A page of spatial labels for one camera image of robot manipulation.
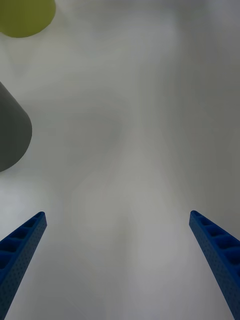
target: dark gray cylinder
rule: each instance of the dark gray cylinder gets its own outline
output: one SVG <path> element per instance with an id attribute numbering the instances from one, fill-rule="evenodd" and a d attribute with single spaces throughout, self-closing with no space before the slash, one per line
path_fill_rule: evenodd
<path id="1" fill-rule="evenodd" d="M 29 116 L 0 82 L 0 172 L 22 158 L 31 138 Z"/>

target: yellow-green cylinder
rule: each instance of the yellow-green cylinder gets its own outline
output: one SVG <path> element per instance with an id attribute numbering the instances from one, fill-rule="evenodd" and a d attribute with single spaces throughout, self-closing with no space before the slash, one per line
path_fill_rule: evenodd
<path id="1" fill-rule="evenodd" d="M 24 38 L 46 28 L 56 12 L 55 0 L 0 0 L 0 31 Z"/>

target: blue plastic part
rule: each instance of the blue plastic part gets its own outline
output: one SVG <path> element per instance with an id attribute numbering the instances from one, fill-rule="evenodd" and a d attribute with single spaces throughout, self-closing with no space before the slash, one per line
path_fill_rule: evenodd
<path id="1" fill-rule="evenodd" d="M 197 211 L 189 225 L 235 320 L 240 320 L 240 241 Z"/>
<path id="2" fill-rule="evenodd" d="M 10 308 L 46 227 L 45 213 L 39 212 L 0 241 L 0 320 Z"/>

